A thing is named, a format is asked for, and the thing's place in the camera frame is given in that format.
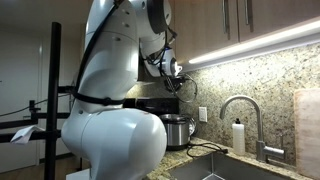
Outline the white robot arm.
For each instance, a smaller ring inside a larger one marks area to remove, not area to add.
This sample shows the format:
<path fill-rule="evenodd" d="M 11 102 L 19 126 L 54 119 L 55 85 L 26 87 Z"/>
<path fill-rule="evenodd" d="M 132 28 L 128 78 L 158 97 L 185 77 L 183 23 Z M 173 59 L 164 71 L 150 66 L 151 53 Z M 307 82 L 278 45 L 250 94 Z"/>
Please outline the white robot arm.
<path fill-rule="evenodd" d="M 149 112 L 123 106 L 138 80 L 139 59 L 154 77 L 181 70 L 166 43 L 168 0 L 94 0 L 64 144 L 91 167 L 66 180 L 142 180 L 161 162 L 165 127 Z"/>

